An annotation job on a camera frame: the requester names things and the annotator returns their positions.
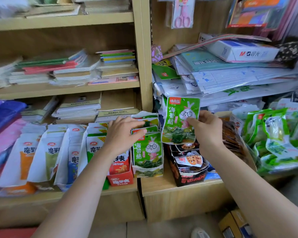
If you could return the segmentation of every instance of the rabbit wearing glasses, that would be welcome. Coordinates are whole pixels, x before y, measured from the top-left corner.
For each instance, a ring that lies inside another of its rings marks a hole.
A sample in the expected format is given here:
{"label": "rabbit wearing glasses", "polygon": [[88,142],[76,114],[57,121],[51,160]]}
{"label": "rabbit wearing glasses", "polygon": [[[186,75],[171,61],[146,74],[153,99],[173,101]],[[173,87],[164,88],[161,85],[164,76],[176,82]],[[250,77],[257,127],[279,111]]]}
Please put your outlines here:
{"label": "rabbit wearing glasses", "polygon": [[151,141],[149,141],[148,145],[146,146],[146,152],[149,154],[150,160],[154,160],[157,157],[158,152],[160,151],[160,146],[154,141],[156,137],[150,138]]}
{"label": "rabbit wearing glasses", "polygon": [[187,118],[188,117],[191,117],[191,118],[196,118],[195,116],[195,113],[191,110],[191,107],[194,105],[194,103],[191,103],[188,101],[188,106],[184,106],[184,110],[180,113],[179,117],[180,119],[182,119],[181,123],[182,123],[182,126],[181,128],[188,128],[189,127],[189,123],[187,121]]}

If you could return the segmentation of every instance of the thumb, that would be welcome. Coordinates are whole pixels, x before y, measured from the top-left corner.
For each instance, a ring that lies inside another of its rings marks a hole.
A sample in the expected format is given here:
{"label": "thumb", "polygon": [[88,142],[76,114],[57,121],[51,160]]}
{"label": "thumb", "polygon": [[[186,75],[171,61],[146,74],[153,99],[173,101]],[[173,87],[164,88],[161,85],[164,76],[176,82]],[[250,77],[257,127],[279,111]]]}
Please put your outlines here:
{"label": "thumb", "polygon": [[187,118],[187,121],[190,125],[192,125],[193,127],[196,127],[198,126],[199,124],[201,124],[202,122],[200,122],[199,120],[197,119],[194,119],[194,118]]}
{"label": "thumb", "polygon": [[144,136],[147,133],[147,129],[141,129],[138,132],[135,132],[131,135],[132,140],[134,140],[134,143],[140,139],[142,136]]}

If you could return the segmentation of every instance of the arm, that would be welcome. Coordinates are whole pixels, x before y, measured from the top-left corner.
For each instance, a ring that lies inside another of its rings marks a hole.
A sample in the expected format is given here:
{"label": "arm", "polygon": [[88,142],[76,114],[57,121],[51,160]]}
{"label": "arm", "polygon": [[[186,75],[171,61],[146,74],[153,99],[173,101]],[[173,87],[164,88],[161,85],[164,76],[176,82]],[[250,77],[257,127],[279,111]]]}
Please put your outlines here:
{"label": "arm", "polygon": [[298,207],[262,179],[222,142],[222,121],[201,111],[195,128],[200,152],[214,166],[258,238],[298,238]]}
{"label": "arm", "polygon": [[146,130],[130,134],[143,121],[130,117],[109,123],[106,141],[77,177],[56,208],[32,237],[88,237],[110,165],[115,157],[126,152]]}

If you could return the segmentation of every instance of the pink scissors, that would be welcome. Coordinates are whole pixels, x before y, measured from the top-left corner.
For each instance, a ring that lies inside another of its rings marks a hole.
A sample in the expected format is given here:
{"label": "pink scissors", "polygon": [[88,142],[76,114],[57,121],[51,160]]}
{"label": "pink scissors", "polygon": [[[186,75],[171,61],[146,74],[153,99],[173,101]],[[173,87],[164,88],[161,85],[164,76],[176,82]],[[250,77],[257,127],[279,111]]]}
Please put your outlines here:
{"label": "pink scissors", "polygon": [[174,25],[176,28],[190,27],[191,17],[188,12],[188,6],[181,6],[181,14],[175,19]]}

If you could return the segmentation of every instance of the hand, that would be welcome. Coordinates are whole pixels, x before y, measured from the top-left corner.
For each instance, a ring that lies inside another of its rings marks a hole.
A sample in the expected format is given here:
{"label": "hand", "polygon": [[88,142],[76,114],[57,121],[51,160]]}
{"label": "hand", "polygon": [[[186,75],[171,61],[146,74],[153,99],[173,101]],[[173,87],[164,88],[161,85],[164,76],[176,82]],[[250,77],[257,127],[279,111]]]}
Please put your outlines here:
{"label": "hand", "polygon": [[209,156],[215,148],[225,147],[222,139],[222,120],[209,111],[200,111],[199,120],[187,118],[194,127],[202,156]]}
{"label": "hand", "polygon": [[132,128],[140,127],[145,124],[144,121],[137,121],[131,117],[118,117],[115,121],[108,124],[107,136],[103,148],[108,149],[114,156],[126,152],[142,136],[147,133],[147,129],[130,134]]}

